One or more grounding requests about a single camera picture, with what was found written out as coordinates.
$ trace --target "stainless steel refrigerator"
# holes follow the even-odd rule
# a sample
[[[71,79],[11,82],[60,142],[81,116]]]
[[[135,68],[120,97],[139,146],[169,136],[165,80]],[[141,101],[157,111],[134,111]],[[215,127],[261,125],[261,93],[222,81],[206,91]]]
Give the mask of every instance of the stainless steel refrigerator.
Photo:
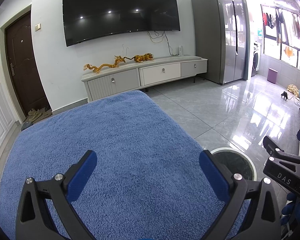
[[[246,21],[241,0],[191,0],[196,55],[208,59],[205,78],[224,84],[243,77]]]

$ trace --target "doorframe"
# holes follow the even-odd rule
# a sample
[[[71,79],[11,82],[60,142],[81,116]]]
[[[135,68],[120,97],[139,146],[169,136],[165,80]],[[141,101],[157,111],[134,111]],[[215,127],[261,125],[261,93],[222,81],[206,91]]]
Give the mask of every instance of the doorframe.
[[[8,91],[12,100],[12,103],[17,111],[17,114],[21,121],[24,121],[26,119],[25,114],[23,113],[23,110],[21,108],[21,105],[19,103],[17,94],[14,90],[12,80],[9,74],[8,69],[8,61],[6,56],[6,42],[5,42],[5,29],[12,24],[14,21],[18,20],[20,17],[25,15],[27,12],[31,11],[31,5],[27,6],[20,12],[18,12],[16,15],[14,15],[11,19],[9,19],[5,24],[3,24],[0,27],[0,56],[1,56],[1,64],[2,64],[2,70],[3,70],[3,76],[6,81]]]

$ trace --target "blue rug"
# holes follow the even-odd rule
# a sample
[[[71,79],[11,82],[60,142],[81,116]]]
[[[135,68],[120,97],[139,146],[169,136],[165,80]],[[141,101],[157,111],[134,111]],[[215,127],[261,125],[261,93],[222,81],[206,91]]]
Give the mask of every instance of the blue rug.
[[[0,183],[0,226],[15,239],[25,179],[51,179],[88,150],[98,164],[72,203],[96,239],[200,239],[220,213],[200,145],[140,91],[95,101],[21,132]],[[51,208],[58,230],[67,235]],[[243,220],[247,203],[231,230]]]

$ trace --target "dragon figurine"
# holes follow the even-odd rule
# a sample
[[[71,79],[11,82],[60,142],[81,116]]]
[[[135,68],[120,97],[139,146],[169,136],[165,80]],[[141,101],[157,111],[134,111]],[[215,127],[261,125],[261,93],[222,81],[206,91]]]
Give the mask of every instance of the dragon figurine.
[[[83,70],[86,70],[86,69],[91,69],[93,70],[93,72],[95,73],[100,73],[100,70],[103,68],[103,67],[110,67],[110,68],[113,68],[113,67],[119,67],[118,64],[120,62],[124,62],[126,63],[125,59],[122,58],[121,56],[115,56],[115,61],[114,61],[114,64],[102,64],[100,67],[96,67],[96,66],[92,66],[90,64],[86,64],[83,66]]]
[[[145,60],[153,60],[153,55],[151,53],[147,53],[142,56],[136,55],[133,58],[124,57],[124,59],[125,58],[130,59],[130,60],[134,59],[135,62],[141,63]]]

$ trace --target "tv stand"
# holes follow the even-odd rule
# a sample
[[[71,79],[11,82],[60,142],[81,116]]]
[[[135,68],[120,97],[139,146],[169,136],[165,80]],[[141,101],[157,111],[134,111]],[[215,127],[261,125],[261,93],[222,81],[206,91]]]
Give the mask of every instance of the tv stand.
[[[160,57],[141,63],[129,62],[119,68],[103,68],[100,73],[82,76],[88,101],[130,90],[139,90],[207,72],[207,59],[197,56]]]

